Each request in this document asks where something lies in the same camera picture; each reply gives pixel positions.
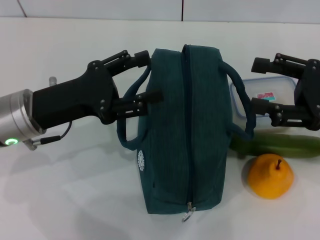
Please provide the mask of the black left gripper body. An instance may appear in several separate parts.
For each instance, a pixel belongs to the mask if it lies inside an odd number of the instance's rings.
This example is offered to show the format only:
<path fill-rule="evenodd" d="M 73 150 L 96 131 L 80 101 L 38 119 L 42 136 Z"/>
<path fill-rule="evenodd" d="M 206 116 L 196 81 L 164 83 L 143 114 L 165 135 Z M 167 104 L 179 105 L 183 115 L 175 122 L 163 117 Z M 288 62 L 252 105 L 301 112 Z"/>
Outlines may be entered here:
<path fill-rule="evenodd" d="M 102 61 L 96 60 L 80 77 L 35 91 L 32 117 L 43 129 L 87 116 L 109 125 L 116 121 L 112 103 L 118 98 L 112 75 Z"/>

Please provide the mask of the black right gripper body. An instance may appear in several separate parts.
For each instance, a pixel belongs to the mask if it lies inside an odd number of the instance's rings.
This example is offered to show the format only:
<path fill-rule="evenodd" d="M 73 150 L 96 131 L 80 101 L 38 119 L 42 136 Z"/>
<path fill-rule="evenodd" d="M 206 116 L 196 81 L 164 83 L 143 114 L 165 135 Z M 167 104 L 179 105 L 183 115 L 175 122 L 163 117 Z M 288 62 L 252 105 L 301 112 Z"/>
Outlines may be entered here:
<path fill-rule="evenodd" d="M 304 107 L 309 115 L 302 122 L 311 131 L 320 129 L 320 61 L 309 59 L 298 77 L 294 103 Z"/>

